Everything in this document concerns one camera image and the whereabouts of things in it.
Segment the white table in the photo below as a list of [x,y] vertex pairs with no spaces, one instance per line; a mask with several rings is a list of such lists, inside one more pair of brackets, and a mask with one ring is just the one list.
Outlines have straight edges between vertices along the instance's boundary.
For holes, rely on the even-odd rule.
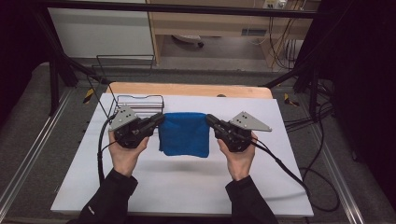
[[[229,120],[241,111],[270,126],[270,133],[255,132],[260,140],[300,177],[290,141],[276,100],[206,96],[165,95],[167,112],[202,112]],[[101,102],[110,107],[112,96]],[[100,129],[106,116],[97,106],[69,171],[51,207],[54,212],[75,214],[99,187],[96,152]],[[108,144],[105,135],[103,146]],[[148,148],[139,157],[134,177],[139,181],[129,200],[128,211],[147,216],[228,216],[231,202],[225,185],[231,181],[226,159],[219,151],[213,130],[206,159],[192,156],[167,157],[159,151],[158,134],[150,137]],[[108,150],[104,170],[112,168]],[[256,149],[250,174],[265,201],[279,217],[311,217],[313,211],[304,189],[290,178],[265,152]]]

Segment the folded blue fabric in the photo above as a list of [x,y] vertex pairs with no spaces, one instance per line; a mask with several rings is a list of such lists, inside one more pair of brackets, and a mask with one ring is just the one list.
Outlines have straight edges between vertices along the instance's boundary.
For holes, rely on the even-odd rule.
[[167,156],[209,155],[209,126],[203,113],[167,113],[159,126],[160,151]]

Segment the blue cloth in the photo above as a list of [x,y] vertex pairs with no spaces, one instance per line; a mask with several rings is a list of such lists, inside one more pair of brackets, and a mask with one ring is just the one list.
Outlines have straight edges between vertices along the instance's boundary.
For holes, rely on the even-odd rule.
[[190,155],[207,158],[209,155],[209,126],[206,114],[167,113],[159,126],[160,151],[167,156]]

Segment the floor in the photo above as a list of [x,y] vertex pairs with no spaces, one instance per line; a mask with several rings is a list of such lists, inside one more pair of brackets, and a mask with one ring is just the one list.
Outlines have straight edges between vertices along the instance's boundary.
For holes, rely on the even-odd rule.
[[[175,82],[183,83],[227,85],[243,83],[244,85],[257,86],[283,75],[288,70],[279,67],[268,68],[260,47],[254,43],[255,40],[213,36],[202,37],[202,39],[205,45],[203,48],[199,48],[196,45],[180,42],[172,36],[167,36],[164,40],[162,62],[153,67],[154,72],[155,70],[162,72],[154,73],[151,77],[134,77],[134,81],[165,82],[172,79]],[[281,62],[289,65],[289,61],[285,57],[281,57]],[[164,70],[172,71],[172,74],[165,74]],[[35,142],[35,138],[48,118],[46,111],[49,111],[50,89],[43,84],[48,83],[46,76],[40,76],[47,73],[48,68],[45,66],[36,69],[35,78],[29,84],[30,87],[27,88],[26,94],[20,99],[21,103],[14,108],[9,122],[1,129],[2,154],[0,160],[7,161],[7,172],[0,172],[0,192],[7,188],[9,181],[17,171],[18,164],[22,163],[25,155],[29,153],[30,146]],[[18,195],[12,199],[15,201],[8,208],[7,222],[4,223],[12,223],[12,221],[14,223],[64,223],[64,219],[67,218],[52,214],[49,207],[56,196],[56,189],[62,184],[68,164],[73,160],[73,155],[78,149],[78,140],[83,137],[84,129],[87,128],[87,122],[89,122],[92,110],[97,103],[93,98],[87,105],[81,103],[89,88],[84,81],[81,80],[75,89],[73,98],[76,100],[69,102],[64,111],[64,117],[59,120],[60,124],[52,131],[52,136],[49,137],[41,154],[37,156],[37,161],[31,167],[31,173],[25,177],[24,185],[21,186]],[[301,106],[284,104],[284,93],[288,93],[293,102],[302,103],[306,99],[304,94],[293,94],[291,87],[294,81],[291,78],[272,89],[274,97],[279,102],[282,117],[288,120],[306,117]],[[37,97],[41,97],[43,100],[37,101]],[[30,113],[24,112],[26,108],[31,109]],[[80,118],[78,120],[70,119],[74,117]],[[389,208],[387,200],[371,177],[367,167],[364,164],[351,161],[347,141],[335,119],[326,118],[324,126],[327,133],[327,146],[332,149],[332,154],[340,169],[344,171],[344,179],[364,217],[364,223],[396,223],[394,211]],[[21,127],[30,132],[26,133],[23,141],[15,141],[16,136],[21,133]],[[308,127],[290,133],[290,142],[299,166],[306,166],[310,161],[309,158],[312,158],[316,153],[318,141],[314,137],[315,131],[315,128]],[[324,160],[319,160],[315,168],[329,177]],[[316,190],[314,193],[319,194],[316,203],[333,205],[333,193],[326,184],[315,179],[308,180],[308,183]],[[156,218],[135,217],[134,219],[141,223],[159,223]],[[333,213],[315,210],[315,216],[309,221],[311,223],[361,223],[358,220],[350,221],[343,206]],[[305,220],[282,219],[282,222],[304,223]]]

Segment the black sleeve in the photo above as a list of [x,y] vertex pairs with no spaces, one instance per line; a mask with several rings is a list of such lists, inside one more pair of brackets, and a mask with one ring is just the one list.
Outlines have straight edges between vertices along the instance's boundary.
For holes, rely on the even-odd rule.
[[112,223],[122,224],[127,218],[128,200],[137,186],[137,180],[114,169],[107,175],[99,190],[84,206],[77,220],[67,224]]
[[232,203],[233,224],[277,223],[264,198],[260,195],[250,175],[226,186]]

